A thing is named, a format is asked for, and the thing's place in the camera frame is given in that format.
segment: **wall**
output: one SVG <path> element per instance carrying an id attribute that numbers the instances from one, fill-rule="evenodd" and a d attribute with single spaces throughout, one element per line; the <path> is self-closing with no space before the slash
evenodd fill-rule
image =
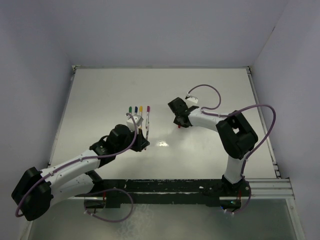
<path id="1" fill-rule="evenodd" d="M 271 141 L 308 240 L 320 233 L 319 43 L 320 1 L 291 0 L 252 69 L 260 102 L 277 112 Z M 272 114 L 264 116 L 270 124 Z"/>
<path id="2" fill-rule="evenodd" d="M 36 0 L 0 4 L 0 232 L 15 240 L 26 220 L 11 193 L 26 169 L 46 167 L 72 69 Z"/>
<path id="3" fill-rule="evenodd" d="M 288 0 L 47 0 L 72 64 L 249 66 Z"/>

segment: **cable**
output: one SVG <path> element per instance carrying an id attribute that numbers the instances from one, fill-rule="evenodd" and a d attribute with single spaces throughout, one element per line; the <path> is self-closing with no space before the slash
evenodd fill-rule
<path id="1" fill-rule="evenodd" d="M 101 156 L 85 156 L 85 157 L 82 158 L 82 160 L 114 157 L 114 156 L 117 156 L 117 155 L 119 155 L 119 154 L 122 154 L 122 153 L 128 151 L 128 150 L 133 146 L 133 144 L 135 143 L 136 138 L 137 138 L 137 124 L 136 124 L 136 122 L 135 122 L 134 117 L 133 117 L 130 113 L 127 113 L 126 115 L 129 116 L 129 117 L 132 119 L 132 121 L 133 121 L 133 126 L 134 126 L 134 137 L 133 137 L 133 140 L 132 140 L 132 142 L 130 143 L 130 145 L 129 145 L 127 148 L 125 148 L 124 150 L 119 151 L 119 152 L 116 152 L 116 153 L 113 153 L 113 154 L 101 155 Z M 52 171 L 52 174 L 55 174 L 55 173 L 59 172 L 60 170 L 66 168 L 66 167 L 68 167 L 68 166 L 70 166 L 70 165 L 72 165 L 72 164 L 75 164 L 75 163 L 77 163 L 77 162 L 80 162 L 80 161 L 81 161 L 80 158 L 78 158 L 78 159 L 76 159 L 76 160 L 73 160 L 73 161 L 70 161 L 70 162 L 68 162 L 68 163 L 66 163 L 66 164 L 64 164 L 64 165 L 56 168 L 55 170 L 53 170 L 53 171 Z M 18 204 L 18 206 L 17 206 L 17 208 L 16 208 L 16 210 L 15 210 L 15 216 L 16 216 L 17 218 L 20 218 L 20 217 L 22 217 L 22 216 L 24 215 L 23 213 L 22 213 L 22 214 L 19 214 L 19 211 L 20 211 L 20 209 L 21 209 L 21 206 L 22 206 L 23 203 L 25 202 L 27 196 L 32 192 L 33 189 L 36 188 L 36 186 L 38 186 L 40 183 L 42 183 L 44 180 L 46 180 L 46 179 L 47 179 L 48 177 L 50 177 L 52 174 L 51 174 L 51 173 L 48 173 L 47 175 L 45 175 L 45 176 L 43 176 L 42 178 L 40 178 L 40 179 L 39 179 L 32 187 L 30 187 L 30 189 L 24 194 L 24 196 L 22 197 L 21 201 L 19 202 L 19 204 Z"/>
<path id="2" fill-rule="evenodd" d="M 96 194 L 102 194 L 102 193 L 107 193 L 107 192 L 112 192 L 112 191 L 118 191 L 118 192 L 122 192 L 124 194 L 126 194 L 129 199 L 130 199 L 130 202 L 131 202 L 131 209 L 130 209 L 130 212 L 128 213 L 127 216 L 125 216 L 124 218 L 121 218 L 119 220 L 109 220 L 109 219 L 105 219 L 105 218 L 102 218 L 100 216 L 97 216 L 95 215 L 94 213 L 92 212 L 89 212 L 87 207 L 85 205 L 84 206 L 84 210 L 85 212 L 84 213 L 87 213 L 89 214 L 90 216 L 96 218 L 96 219 L 99 219 L 99 220 L 102 220 L 104 222 L 107 222 L 107 223 L 120 223 L 120 222 L 123 222 L 124 220 L 127 220 L 130 215 L 132 214 L 133 210 L 134 210 L 134 200 L 132 199 L 132 197 L 130 196 L 130 194 L 128 192 L 126 192 L 125 190 L 122 190 L 122 189 L 119 189 L 119 188 L 111 188 L 111 189 L 106 189 L 106 190 L 102 190 L 102 191 L 97 191 L 97 192 L 93 192 L 93 193 L 87 193 L 85 194 L 86 196 L 91 196 L 91 195 L 96 195 Z"/>
<path id="3" fill-rule="evenodd" d="M 247 201 L 245 202 L 245 204 L 244 204 L 243 207 L 241 207 L 240 209 L 238 209 L 237 211 L 232 212 L 232 213 L 235 214 L 235 213 L 242 212 L 242 211 L 249 205 L 249 202 L 250 202 L 250 200 L 251 200 L 251 195 L 252 195 L 252 191 L 251 191 L 250 184 L 249 184 L 248 181 L 245 180 L 245 177 L 243 176 L 244 170 L 245 170 L 245 166 L 246 166 L 246 162 L 247 162 L 247 160 L 249 159 L 249 157 L 250 157 L 250 156 L 265 142 L 265 140 L 269 137 L 269 135 L 270 135 L 272 129 L 274 128 L 275 123 L 276 123 L 276 117 L 277 117 L 276 110 L 275 110 L 272 106 L 270 106 L 270 105 L 268 105 L 268 104 L 255 104 L 255 105 L 247 106 L 247 107 L 244 107 L 244 108 L 242 108 L 242 109 L 240 109 L 240 110 L 234 111 L 234 112 L 232 112 L 232 113 L 230 113 L 230 114 L 228 114 L 228 115 L 225 115 L 225 114 L 221 114 L 221 115 L 220 115 L 220 114 L 213 113 L 213 112 L 205 112 L 204 109 L 207 109 L 207 110 L 215 110 L 215 109 L 217 109 L 217 108 L 220 106 L 220 104 L 221 104 L 221 95 L 220 95 L 219 91 L 218 91 L 215 87 L 213 87 L 213 86 L 211 86 L 211 85 L 208 85 L 208 84 L 200 84 L 200 85 L 197 85 L 197 86 L 191 88 L 191 90 L 188 92 L 188 94 L 190 94 L 191 91 L 193 91 L 194 89 L 196 89 L 196 88 L 198 88 L 198 87 L 209 87 L 209 88 L 212 88 L 212 89 L 214 89 L 214 90 L 216 91 L 216 93 L 217 93 L 218 96 L 219 96 L 219 103 L 218 103 L 218 105 L 217 105 L 216 107 L 206 107 L 206 106 L 203 106 L 203 107 L 200 108 L 201 112 L 202 112 L 203 114 L 205 114 L 205 115 L 215 116 L 215 117 L 219 117 L 219 118 L 220 118 L 220 117 L 222 117 L 222 118 L 228 118 L 228 117 L 232 117 L 232 116 L 234 116 L 234 115 L 237 115 L 237 114 L 239 114 L 239 113 L 242 113 L 242 112 L 244 112 L 244 111 L 246 111 L 246 110 L 253 109 L 253 108 L 258 108 L 258 107 L 267 107 L 267 108 L 271 109 L 271 111 L 272 111 L 272 113 L 273 113 L 273 119 L 272 119 L 271 125 L 270 125 L 267 133 L 265 134 L 265 136 L 263 137 L 263 139 L 259 142 L 259 144 L 258 144 L 252 151 L 250 151 L 250 152 L 245 156 L 244 161 L 243 161 L 243 164 L 242 164 L 241 176 L 242 176 L 243 181 L 244 181 L 244 182 L 248 185 L 248 187 L 249 187 L 249 197 L 248 197 L 248 199 L 247 199 Z"/>

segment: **gray floor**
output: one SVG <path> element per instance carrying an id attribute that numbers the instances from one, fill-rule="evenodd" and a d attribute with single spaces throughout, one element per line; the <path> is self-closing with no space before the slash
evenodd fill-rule
<path id="1" fill-rule="evenodd" d="M 129 212 L 103 209 L 99 216 L 119 219 Z M 231 216 L 203 205 L 136 205 L 121 223 L 84 214 L 83 200 L 68 199 L 35 220 L 29 240 L 295 240 L 285 200 L 252 200 Z"/>

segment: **robotic arm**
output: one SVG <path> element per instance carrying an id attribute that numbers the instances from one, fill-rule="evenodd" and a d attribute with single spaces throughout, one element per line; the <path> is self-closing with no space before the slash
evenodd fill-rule
<path id="1" fill-rule="evenodd" d="M 228 162 L 222 180 L 231 185 L 242 180 L 245 156 L 254 149 L 258 136 L 242 113 L 230 117 L 203 114 L 197 104 L 198 99 L 189 96 L 186 102 L 180 97 L 168 103 L 174 113 L 174 123 L 184 127 L 203 127 L 218 132 L 224 150 L 228 153 Z"/>
<path id="2" fill-rule="evenodd" d="M 143 119 L 141 116 L 135 115 L 133 119 L 137 126 L 142 124 Z M 124 151 L 133 142 L 134 130 L 133 120 L 129 118 L 127 126 L 116 125 L 108 136 L 103 136 L 79 156 L 50 168 L 37 170 L 32 167 L 25 171 L 11 194 L 17 205 L 20 204 L 24 195 L 37 181 L 48 174 L 50 175 L 38 184 L 22 203 L 20 210 L 25 218 L 28 221 L 35 220 L 60 201 L 92 191 L 97 182 L 97 177 L 99 178 L 94 170 L 116 158 L 116 156 L 104 158 L 99 158 L 99 156 L 112 155 Z M 142 129 L 139 129 L 130 149 L 135 152 L 141 152 L 149 145 L 150 143 L 142 134 Z M 62 166 L 65 167 L 55 173 L 55 170 Z"/>

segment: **white tabletop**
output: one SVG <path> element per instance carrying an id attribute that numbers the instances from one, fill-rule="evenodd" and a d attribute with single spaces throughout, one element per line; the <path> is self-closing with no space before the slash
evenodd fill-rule
<path id="1" fill-rule="evenodd" d="M 201 127 L 178 128 L 168 103 L 184 98 L 199 84 L 210 84 L 221 93 L 218 113 L 231 113 L 255 104 L 247 71 L 241 69 L 77 69 L 58 134 L 51 165 L 78 156 L 117 124 L 126 124 L 129 106 L 150 106 L 150 146 L 128 151 L 99 168 L 103 179 L 220 179 L 228 155 L 219 135 Z M 215 106 L 217 94 L 196 89 L 199 106 Z M 264 136 L 257 109 L 243 113 L 259 141 Z M 276 178 L 267 143 L 246 164 L 246 178 Z"/>

